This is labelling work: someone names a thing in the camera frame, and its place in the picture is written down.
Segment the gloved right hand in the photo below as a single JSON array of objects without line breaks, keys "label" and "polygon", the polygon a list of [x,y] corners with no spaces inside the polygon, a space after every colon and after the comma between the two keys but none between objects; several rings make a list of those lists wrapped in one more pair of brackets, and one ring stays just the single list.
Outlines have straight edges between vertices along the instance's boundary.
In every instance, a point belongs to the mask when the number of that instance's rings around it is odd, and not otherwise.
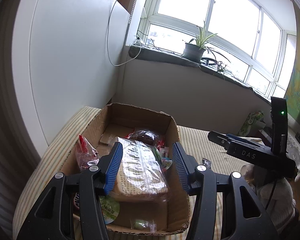
[{"label": "gloved right hand", "polygon": [[256,193],[278,233],[295,218],[296,201],[286,178],[266,181],[266,170],[253,164],[241,168],[241,175]]}]

